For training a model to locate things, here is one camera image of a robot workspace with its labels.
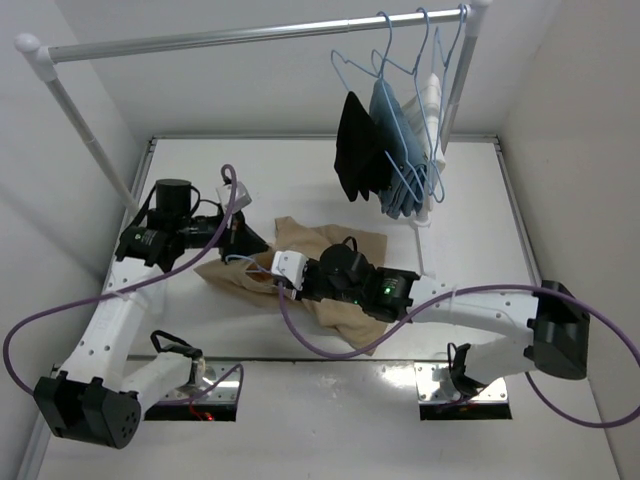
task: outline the clothes hanging rack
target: clothes hanging rack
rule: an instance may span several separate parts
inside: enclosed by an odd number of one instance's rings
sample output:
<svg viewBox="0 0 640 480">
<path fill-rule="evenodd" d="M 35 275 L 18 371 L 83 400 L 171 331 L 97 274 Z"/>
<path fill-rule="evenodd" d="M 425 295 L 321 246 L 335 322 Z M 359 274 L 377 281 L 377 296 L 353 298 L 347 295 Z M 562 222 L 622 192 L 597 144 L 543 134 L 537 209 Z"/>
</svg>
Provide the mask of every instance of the clothes hanging rack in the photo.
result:
<svg viewBox="0 0 640 480">
<path fill-rule="evenodd" d="M 462 9 L 467 9 L 465 37 L 460 50 L 460 59 L 451 87 L 451 93 L 444 113 L 441 144 L 444 151 L 447 147 L 451 128 L 456 116 L 458 104 L 462 96 L 464 83 L 469 72 L 482 20 L 491 4 L 491 0 L 473 0 L 471 5 L 460 5 L 458 8 L 428 12 L 432 24 L 458 22 Z M 420 12 L 391 15 L 393 28 L 424 25 L 424 15 Z M 89 125 L 58 79 L 56 63 L 93 60 L 99 58 L 140 55 L 144 53 L 187 50 L 191 48 L 232 45 L 238 43 L 263 42 L 284 38 L 312 37 L 318 35 L 334 35 L 365 30 L 387 28 L 384 17 L 365 17 L 345 20 L 278 25 L 270 27 L 243 28 L 235 30 L 218 30 L 211 32 L 187 33 L 159 37 L 96 42 L 79 45 L 50 47 L 40 43 L 37 37 L 22 33 L 15 39 L 16 49 L 29 62 L 40 80 L 45 82 L 49 91 L 64 111 L 69 122 L 76 129 L 85 147 L 101 168 L 130 215 L 138 212 L 138 204 L 131 195 L 124 181 L 118 175 L 106 152 L 96 139 Z"/>
</svg>

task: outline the black cloth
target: black cloth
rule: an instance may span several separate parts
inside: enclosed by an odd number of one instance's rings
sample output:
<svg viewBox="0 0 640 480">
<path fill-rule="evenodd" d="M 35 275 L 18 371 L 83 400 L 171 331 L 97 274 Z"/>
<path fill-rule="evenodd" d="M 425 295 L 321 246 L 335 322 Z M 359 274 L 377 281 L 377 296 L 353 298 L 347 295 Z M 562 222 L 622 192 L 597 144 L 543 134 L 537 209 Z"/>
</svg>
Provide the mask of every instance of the black cloth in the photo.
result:
<svg viewBox="0 0 640 480">
<path fill-rule="evenodd" d="M 369 200 L 391 185 L 392 167 L 385 154 L 385 141 L 353 92 L 347 94 L 338 128 L 336 161 L 333 165 L 347 198 L 355 202 L 358 192 Z"/>
</svg>

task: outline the metal rod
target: metal rod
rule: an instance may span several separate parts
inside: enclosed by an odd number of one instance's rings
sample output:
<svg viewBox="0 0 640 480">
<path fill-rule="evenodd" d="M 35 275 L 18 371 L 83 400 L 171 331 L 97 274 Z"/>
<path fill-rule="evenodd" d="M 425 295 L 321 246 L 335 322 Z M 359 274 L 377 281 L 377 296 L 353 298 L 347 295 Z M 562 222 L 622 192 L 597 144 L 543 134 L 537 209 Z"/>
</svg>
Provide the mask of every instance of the metal rod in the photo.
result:
<svg viewBox="0 0 640 480">
<path fill-rule="evenodd" d="M 431 24 L 458 22 L 460 21 L 460 14 L 460 8 L 428 12 Z M 389 18 L 394 28 L 424 25 L 424 15 L 422 13 L 391 15 Z M 387 28 L 387 22 L 384 17 L 376 16 L 356 18 L 353 20 L 330 20 L 298 25 L 218 30 L 134 40 L 87 43 L 84 45 L 70 45 L 65 47 L 50 47 L 49 55 L 54 63 L 61 63 L 384 28 Z"/>
<path fill-rule="evenodd" d="M 447 145 L 449 144 L 449 137 L 451 136 L 451 130 L 453 129 L 453 121 L 456 119 L 456 114 L 458 113 L 458 105 L 462 98 L 464 82 L 467 79 L 467 73 L 469 73 L 469 66 L 471 65 L 471 59 L 473 58 L 473 51 L 476 48 L 477 40 L 478 37 L 465 36 L 464 42 L 462 42 L 460 59 L 458 60 L 456 75 L 453 77 L 453 85 L 451 87 L 451 94 L 449 95 L 447 109 L 445 110 L 444 117 L 442 119 L 442 130 L 440 130 L 440 142 L 442 144 L 443 153 L 447 150 Z"/>
<path fill-rule="evenodd" d="M 71 125 L 73 125 L 73 128 L 75 128 L 78 135 L 80 135 L 85 147 L 87 147 L 87 150 L 89 150 L 89 153 L 91 153 L 91 156 L 95 159 L 96 163 L 102 170 L 102 173 L 105 174 L 109 182 L 111 182 L 111 185 L 113 185 L 113 188 L 116 189 L 116 192 L 120 196 L 122 203 L 124 203 L 127 208 L 127 211 L 131 215 L 138 213 L 138 203 L 135 201 L 131 192 L 129 192 L 129 189 L 118 175 L 118 172 L 116 172 L 109 160 L 109 157 L 107 157 L 102 146 L 93 135 L 93 132 L 87 125 L 87 122 L 82 118 L 82 115 L 73 103 L 73 100 L 71 100 L 71 97 L 69 97 L 69 94 L 62 83 L 60 83 L 60 80 L 56 78 L 55 80 L 46 82 L 46 85 L 58 102 L 58 105 L 60 105 L 60 108 L 62 108 L 65 115 L 71 122 Z"/>
</svg>

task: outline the light blue towel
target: light blue towel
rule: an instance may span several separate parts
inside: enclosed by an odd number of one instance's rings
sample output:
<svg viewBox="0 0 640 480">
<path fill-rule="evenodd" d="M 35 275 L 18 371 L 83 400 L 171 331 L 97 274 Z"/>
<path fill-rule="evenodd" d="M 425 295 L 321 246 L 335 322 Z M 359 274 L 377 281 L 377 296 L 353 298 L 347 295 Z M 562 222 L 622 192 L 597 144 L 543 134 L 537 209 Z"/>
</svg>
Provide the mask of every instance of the light blue towel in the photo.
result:
<svg viewBox="0 0 640 480">
<path fill-rule="evenodd" d="M 387 102 L 384 90 L 387 92 L 389 102 Z M 398 133 L 396 122 L 393 119 L 394 114 L 400 127 L 400 133 Z M 407 162 L 413 166 L 420 175 L 420 179 L 423 180 L 424 172 L 426 172 L 427 168 L 427 159 L 420 146 L 420 142 L 414 135 L 409 122 L 402 112 L 402 107 L 400 107 L 400 104 L 393 94 L 391 86 L 382 79 L 378 79 L 373 86 L 369 115 L 384 136 L 387 143 L 387 151 L 398 166 L 407 184 L 411 187 L 411 191 L 416 198 L 423 200 L 424 195 L 418 186 L 418 179 L 415 178 Z M 407 145 L 408 155 L 406 158 L 402 145 L 403 137 Z M 397 219 L 400 213 L 404 216 L 409 216 L 411 212 L 418 211 L 422 208 L 423 202 L 415 201 L 395 169 L 391 176 L 391 188 L 380 192 L 378 196 L 380 197 L 382 213 L 394 219 Z"/>
</svg>

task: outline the white rod end cap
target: white rod end cap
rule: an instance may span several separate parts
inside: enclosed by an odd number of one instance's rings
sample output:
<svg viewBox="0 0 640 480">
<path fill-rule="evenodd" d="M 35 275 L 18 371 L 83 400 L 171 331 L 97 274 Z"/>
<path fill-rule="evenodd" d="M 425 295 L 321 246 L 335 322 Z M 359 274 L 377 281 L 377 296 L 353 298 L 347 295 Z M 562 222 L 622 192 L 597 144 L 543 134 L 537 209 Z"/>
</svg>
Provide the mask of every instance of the white rod end cap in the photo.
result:
<svg viewBox="0 0 640 480">
<path fill-rule="evenodd" d="M 493 0 L 472 0 L 467 10 L 467 25 L 465 34 L 467 37 L 477 37 L 480 35 L 480 28 L 484 20 L 484 15 L 491 6 Z"/>
<path fill-rule="evenodd" d="M 16 36 L 13 44 L 29 62 L 40 80 L 47 83 L 58 78 L 54 63 L 49 56 L 49 47 L 43 47 L 38 37 L 30 33 L 21 33 Z"/>
</svg>

